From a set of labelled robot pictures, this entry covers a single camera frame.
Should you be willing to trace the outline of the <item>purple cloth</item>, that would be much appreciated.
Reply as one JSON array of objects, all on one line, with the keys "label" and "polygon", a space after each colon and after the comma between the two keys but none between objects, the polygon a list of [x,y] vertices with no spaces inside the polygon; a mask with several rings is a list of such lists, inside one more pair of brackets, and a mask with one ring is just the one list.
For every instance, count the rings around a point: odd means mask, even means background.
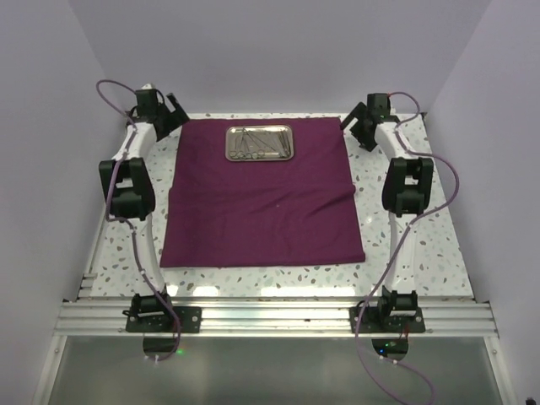
[{"label": "purple cloth", "polygon": [[235,122],[182,129],[169,192],[162,267],[311,266],[363,262],[355,187],[336,117],[289,119],[294,156],[235,163]]}]

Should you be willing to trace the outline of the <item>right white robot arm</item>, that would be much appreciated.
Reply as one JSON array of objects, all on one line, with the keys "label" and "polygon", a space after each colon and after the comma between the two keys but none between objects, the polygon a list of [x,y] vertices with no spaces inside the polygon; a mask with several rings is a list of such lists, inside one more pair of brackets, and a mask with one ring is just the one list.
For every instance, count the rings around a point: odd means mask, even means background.
[{"label": "right white robot arm", "polygon": [[342,121],[364,149],[379,147],[389,165],[381,202],[390,225],[390,267],[376,282],[370,300],[349,309],[358,333],[423,333],[424,316],[414,280],[416,235],[413,221],[429,206],[434,162],[413,154],[410,143],[394,133],[400,122],[391,113],[390,96],[374,93],[358,103]]}]

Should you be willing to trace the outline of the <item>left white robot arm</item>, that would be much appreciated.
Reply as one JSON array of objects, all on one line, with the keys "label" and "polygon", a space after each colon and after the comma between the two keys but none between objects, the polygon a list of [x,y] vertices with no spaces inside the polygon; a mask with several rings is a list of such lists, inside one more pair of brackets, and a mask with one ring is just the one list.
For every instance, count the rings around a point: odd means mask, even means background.
[{"label": "left white robot arm", "polygon": [[156,196],[146,159],[159,141],[190,121],[172,93],[167,95],[151,84],[131,89],[136,105],[129,111],[114,105],[96,85],[98,95],[126,119],[125,135],[113,157],[99,163],[98,171],[105,199],[105,220],[123,223],[130,231],[136,271],[149,294],[136,293],[134,301],[150,304],[146,322],[156,331],[170,329],[176,319],[170,306],[165,280],[157,262],[153,236]]}]

